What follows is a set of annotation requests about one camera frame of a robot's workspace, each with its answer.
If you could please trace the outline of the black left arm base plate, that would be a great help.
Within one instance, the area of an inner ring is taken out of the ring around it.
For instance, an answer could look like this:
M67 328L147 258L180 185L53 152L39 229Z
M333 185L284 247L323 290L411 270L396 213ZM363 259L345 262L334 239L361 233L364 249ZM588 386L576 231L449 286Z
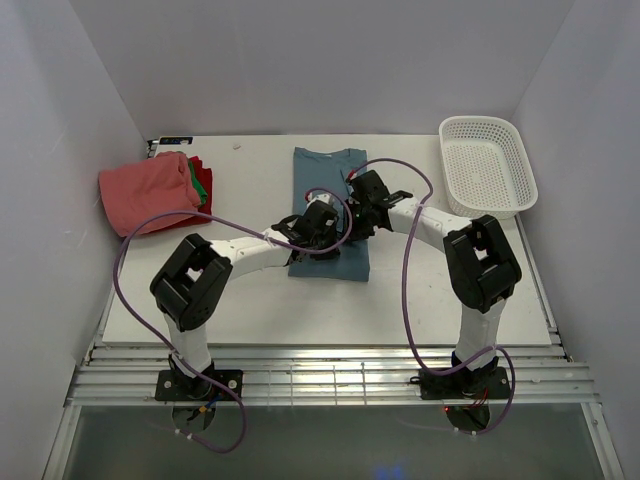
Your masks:
M242 396L244 372L237 369L207 369L204 374ZM158 374L154 399L161 402L206 402L214 398L232 401L233 398L224 389L212 385L200 377L190 378L181 371L163 370Z

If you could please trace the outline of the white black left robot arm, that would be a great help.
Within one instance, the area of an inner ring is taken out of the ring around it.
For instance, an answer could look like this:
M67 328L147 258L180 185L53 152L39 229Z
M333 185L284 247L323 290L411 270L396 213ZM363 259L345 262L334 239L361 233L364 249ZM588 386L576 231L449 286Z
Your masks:
M281 220L258 236L208 241L185 237L150 285L163 313L170 342L177 349L159 377L160 400L200 400L213 394L214 362L207 347L206 322L228 282L266 268L289 266L306 250L323 250L338 241L338 212L321 194L301 215ZM189 366L180 362L185 359Z

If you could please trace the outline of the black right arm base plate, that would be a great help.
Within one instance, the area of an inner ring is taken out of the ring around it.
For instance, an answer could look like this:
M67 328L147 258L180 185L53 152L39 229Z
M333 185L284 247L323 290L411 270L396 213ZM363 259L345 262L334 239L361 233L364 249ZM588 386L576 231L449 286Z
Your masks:
M463 369L447 376L420 370L409 383L419 387L423 400L506 400L511 391L506 369L500 366Z

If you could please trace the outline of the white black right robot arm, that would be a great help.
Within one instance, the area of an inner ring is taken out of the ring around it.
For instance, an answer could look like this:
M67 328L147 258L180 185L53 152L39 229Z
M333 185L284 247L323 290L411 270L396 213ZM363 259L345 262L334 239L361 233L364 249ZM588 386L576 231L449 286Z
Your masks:
M347 183L354 221L351 239L368 239L386 229L445 256L451 287L461 304L460 333L450 368L423 366L411 378L421 398L476 402L509 398L511 371L498 364L497 332L522 271L499 221L490 215L460 217L430 207L408 192L390 192L374 171L351 173Z

